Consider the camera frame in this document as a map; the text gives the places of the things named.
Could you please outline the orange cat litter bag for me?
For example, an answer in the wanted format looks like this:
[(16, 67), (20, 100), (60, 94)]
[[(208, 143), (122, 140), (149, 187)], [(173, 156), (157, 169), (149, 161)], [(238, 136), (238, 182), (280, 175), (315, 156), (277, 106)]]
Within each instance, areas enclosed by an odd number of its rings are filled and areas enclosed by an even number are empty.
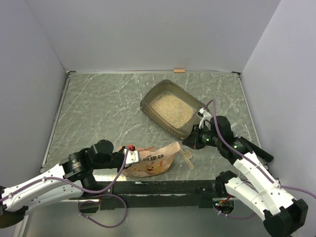
[(132, 164), (122, 171), (126, 177), (144, 178), (165, 173), (173, 163), (175, 155), (180, 151), (179, 142), (173, 142), (155, 150), (150, 148), (136, 148), (140, 162)]

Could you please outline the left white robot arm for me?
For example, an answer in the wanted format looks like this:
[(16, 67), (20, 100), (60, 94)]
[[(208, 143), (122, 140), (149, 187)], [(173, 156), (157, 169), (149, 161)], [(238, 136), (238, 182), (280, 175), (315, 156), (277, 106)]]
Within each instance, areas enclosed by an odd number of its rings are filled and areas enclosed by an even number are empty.
[(138, 162), (133, 146), (123, 146), (114, 152), (113, 144), (100, 140), (89, 148), (68, 155), (50, 170), (24, 183), (0, 189), (0, 227), (14, 226), (35, 209), (72, 198), (92, 199), (111, 197), (115, 177), (107, 186), (101, 186), (93, 175), (96, 169), (124, 169)]

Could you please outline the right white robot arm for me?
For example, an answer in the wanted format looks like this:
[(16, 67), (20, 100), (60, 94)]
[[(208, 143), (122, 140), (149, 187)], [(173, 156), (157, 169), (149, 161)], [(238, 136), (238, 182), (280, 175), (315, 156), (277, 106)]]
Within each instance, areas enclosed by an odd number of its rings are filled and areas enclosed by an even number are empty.
[(242, 181), (230, 170), (221, 172), (216, 177), (216, 193), (242, 201), (261, 218), (270, 236), (288, 237), (304, 226), (307, 203), (281, 187), (259, 160), (271, 162), (273, 156), (247, 139), (235, 136), (225, 116), (202, 118), (182, 143), (195, 150), (206, 146), (217, 148), (247, 179)]

